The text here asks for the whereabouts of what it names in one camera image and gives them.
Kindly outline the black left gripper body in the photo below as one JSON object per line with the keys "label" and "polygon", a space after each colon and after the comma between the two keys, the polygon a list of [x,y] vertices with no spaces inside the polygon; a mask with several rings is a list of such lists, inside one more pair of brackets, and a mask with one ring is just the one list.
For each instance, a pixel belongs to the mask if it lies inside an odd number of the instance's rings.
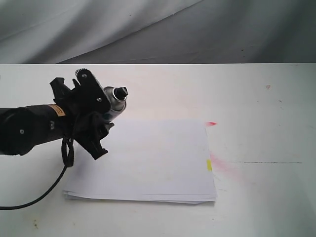
{"label": "black left gripper body", "polygon": [[76,95],[77,91],[74,94],[75,102],[73,104],[64,104],[67,117],[64,141],[72,143],[74,140],[79,142],[80,137],[87,137],[93,140],[100,140],[105,137],[108,131],[104,127],[107,122],[103,119],[103,114],[95,111],[82,112]]}

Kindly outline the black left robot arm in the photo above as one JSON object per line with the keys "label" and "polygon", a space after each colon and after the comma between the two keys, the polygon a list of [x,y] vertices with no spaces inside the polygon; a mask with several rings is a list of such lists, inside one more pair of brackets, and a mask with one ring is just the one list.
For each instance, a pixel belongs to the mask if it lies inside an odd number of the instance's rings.
{"label": "black left robot arm", "polygon": [[78,142],[94,159],[107,153],[100,141],[110,130],[103,119],[111,104],[97,79],[88,73],[73,80],[69,89],[64,78],[51,83],[54,103],[0,110],[0,153],[25,155],[37,145],[62,140],[62,158],[73,158]]}

